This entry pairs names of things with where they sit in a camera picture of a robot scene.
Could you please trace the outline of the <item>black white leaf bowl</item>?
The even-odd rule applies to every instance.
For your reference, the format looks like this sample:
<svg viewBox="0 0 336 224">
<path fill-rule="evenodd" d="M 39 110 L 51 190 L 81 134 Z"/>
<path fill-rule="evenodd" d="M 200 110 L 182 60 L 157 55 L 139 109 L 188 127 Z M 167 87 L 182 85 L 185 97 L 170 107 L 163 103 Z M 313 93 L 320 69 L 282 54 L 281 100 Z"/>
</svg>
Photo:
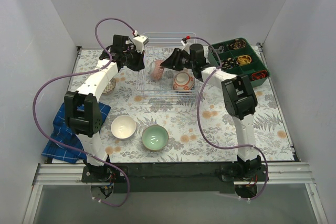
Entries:
<svg viewBox="0 0 336 224">
<path fill-rule="evenodd" d="M 163 76 L 164 67 L 161 66 L 163 60 L 156 60 L 150 64 L 149 74 L 154 81 L 160 81 Z"/>
</svg>

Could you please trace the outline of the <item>orange floral bowl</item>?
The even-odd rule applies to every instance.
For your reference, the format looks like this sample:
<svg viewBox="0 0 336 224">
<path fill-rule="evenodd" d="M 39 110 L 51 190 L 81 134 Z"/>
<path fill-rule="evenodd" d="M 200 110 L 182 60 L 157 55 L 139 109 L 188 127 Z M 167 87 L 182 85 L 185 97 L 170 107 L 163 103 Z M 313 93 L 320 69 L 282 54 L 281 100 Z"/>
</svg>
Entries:
<svg viewBox="0 0 336 224">
<path fill-rule="evenodd" d="M 193 89 L 194 84 L 195 79 L 188 72 L 179 72 L 173 79 L 174 90 L 190 90 Z"/>
</svg>

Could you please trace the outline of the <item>white wire dish rack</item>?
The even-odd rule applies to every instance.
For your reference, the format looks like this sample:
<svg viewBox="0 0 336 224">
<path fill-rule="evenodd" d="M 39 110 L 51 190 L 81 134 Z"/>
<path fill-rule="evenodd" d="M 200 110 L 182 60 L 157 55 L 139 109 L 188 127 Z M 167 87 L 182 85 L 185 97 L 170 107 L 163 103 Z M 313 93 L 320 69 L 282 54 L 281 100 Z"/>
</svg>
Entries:
<svg viewBox="0 0 336 224">
<path fill-rule="evenodd" d="M 150 74 L 150 64 L 156 60 L 166 60 L 175 48 L 183 48 L 182 38 L 186 36 L 195 37 L 195 33 L 155 33 L 148 32 L 143 35 L 147 36 L 149 42 L 145 45 L 144 66 L 145 68 L 138 73 L 136 88 L 139 92 L 147 97 L 177 97 L 188 98 L 197 96 L 200 83 L 196 80 L 193 93 L 177 93 L 173 89 L 173 79 L 177 71 L 164 69 L 162 79 L 154 81 Z"/>
</svg>

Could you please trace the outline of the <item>celadon green bowl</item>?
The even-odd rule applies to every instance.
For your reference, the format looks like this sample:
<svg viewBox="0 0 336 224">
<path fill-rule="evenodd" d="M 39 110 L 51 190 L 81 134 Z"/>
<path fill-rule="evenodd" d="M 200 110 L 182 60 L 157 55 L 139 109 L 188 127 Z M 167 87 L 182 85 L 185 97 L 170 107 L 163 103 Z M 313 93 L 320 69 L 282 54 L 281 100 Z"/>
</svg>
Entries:
<svg viewBox="0 0 336 224">
<path fill-rule="evenodd" d="M 160 151 L 169 140 L 167 130 L 160 125 L 151 125 L 142 133 L 142 144 L 150 151 Z"/>
</svg>

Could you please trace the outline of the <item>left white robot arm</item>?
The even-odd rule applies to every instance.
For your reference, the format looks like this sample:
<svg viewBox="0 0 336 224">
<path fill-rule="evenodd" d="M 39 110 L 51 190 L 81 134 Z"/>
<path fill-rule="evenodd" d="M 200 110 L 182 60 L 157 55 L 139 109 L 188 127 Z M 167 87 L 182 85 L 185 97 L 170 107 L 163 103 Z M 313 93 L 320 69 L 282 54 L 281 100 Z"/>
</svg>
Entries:
<svg viewBox="0 0 336 224">
<path fill-rule="evenodd" d="M 143 58 L 148 41 L 145 35 L 137 35 L 133 39 L 115 35 L 112 46 L 106 48 L 99 58 L 94 73 L 76 91 L 65 94 L 65 123 L 80 140 L 87 163 L 96 166 L 93 175 L 100 182 L 108 181 L 112 175 L 111 168 L 103 163 L 108 154 L 100 137 L 103 125 L 100 97 L 123 67 L 137 72 L 144 69 Z"/>
</svg>

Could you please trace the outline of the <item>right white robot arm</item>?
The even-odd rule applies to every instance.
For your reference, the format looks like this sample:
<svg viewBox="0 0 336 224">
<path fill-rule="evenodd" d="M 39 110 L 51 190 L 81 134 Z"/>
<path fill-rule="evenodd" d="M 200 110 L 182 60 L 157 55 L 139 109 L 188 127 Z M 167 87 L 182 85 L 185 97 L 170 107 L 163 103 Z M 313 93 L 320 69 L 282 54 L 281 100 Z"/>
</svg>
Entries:
<svg viewBox="0 0 336 224">
<path fill-rule="evenodd" d="M 234 121 L 238 145 L 221 147 L 206 138 L 200 121 L 200 100 L 197 101 L 198 128 L 210 146 L 220 150 L 237 149 L 237 161 L 241 163 L 237 168 L 238 176 L 242 180 L 251 180 L 257 174 L 255 165 L 260 165 L 265 156 L 256 147 L 253 122 L 258 101 L 248 76 L 230 74 L 223 71 L 220 66 L 212 66 L 206 61 L 201 44 L 185 44 L 183 49 L 175 48 L 173 53 L 161 63 L 161 67 L 175 71 L 190 69 L 193 76 L 203 83 L 200 94 L 207 84 L 222 91 L 225 109 Z"/>
</svg>

